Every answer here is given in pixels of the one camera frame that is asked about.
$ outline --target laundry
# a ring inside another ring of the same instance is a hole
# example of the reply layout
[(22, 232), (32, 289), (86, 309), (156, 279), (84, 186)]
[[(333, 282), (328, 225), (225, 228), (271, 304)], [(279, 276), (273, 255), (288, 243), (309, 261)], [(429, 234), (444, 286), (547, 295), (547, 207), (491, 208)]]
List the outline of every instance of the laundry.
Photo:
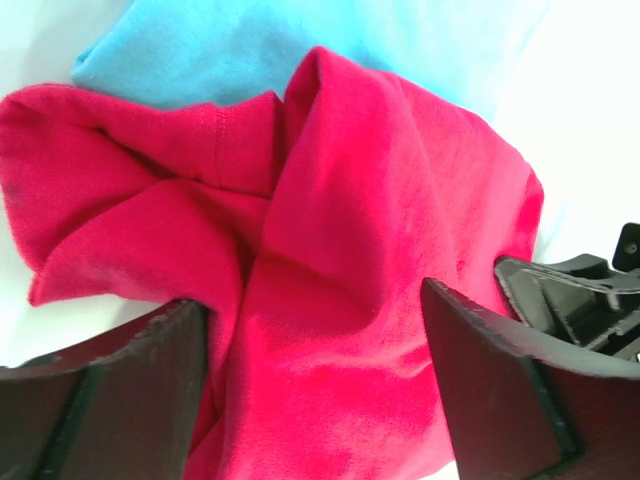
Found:
[(486, 120), (551, 0), (133, 0), (74, 82), (161, 108), (281, 95), (315, 46), (396, 73)]
[(506, 313), (493, 262), (531, 258), (543, 201), (481, 118), (323, 48), (283, 100), (163, 111), (18, 91), (0, 106), (0, 184), (33, 305), (108, 292), (211, 309), (194, 480), (416, 479), (450, 462), (420, 283)]

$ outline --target seam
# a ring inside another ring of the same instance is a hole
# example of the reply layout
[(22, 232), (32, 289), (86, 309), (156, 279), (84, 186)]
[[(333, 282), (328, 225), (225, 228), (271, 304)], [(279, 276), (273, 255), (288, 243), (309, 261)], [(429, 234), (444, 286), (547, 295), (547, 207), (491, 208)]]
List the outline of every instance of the seam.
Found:
[(224, 150), (223, 146), (226, 140), (225, 135), (227, 130), (227, 116), (222, 108), (218, 109), (216, 124), (213, 168), (216, 176), (217, 187), (222, 188), (222, 179), (220, 176), (220, 160), (222, 158)]

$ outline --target red cloth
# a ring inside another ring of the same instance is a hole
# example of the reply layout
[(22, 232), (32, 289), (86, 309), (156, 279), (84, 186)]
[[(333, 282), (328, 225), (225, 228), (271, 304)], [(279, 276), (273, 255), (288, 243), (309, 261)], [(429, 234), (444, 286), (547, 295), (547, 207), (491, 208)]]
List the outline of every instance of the red cloth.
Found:
[(34, 305), (110, 292), (215, 311), (187, 479), (414, 479), (450, 461), (420, 282), (504, 313), (493, 261), (530, 257), (542, 204), (480, 118), (323, 49), (284, 102), (163, 112), (24, 89), (0, 109), (0, 177)]

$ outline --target black plastic clip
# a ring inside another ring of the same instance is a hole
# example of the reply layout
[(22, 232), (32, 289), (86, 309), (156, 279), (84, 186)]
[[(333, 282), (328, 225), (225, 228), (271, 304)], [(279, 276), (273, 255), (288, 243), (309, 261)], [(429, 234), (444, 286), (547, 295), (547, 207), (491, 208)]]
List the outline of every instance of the black plastic clip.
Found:
[(541, 265), (500, 258), (495, 275), (525, 324), (566, 342), (640, 363), (640, 225), (625, 225), (613, 258)]

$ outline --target blue fabric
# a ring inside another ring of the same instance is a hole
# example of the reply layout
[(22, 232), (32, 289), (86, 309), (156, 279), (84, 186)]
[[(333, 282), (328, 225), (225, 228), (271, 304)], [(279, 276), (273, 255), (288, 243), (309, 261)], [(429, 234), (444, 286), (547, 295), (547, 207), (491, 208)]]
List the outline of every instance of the blue fabric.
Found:
[(134, 0), (82, 53), (74, 82), (138, 103), (229, 105), (282, 95), (323, 45), (490, 120), (552, 0)]

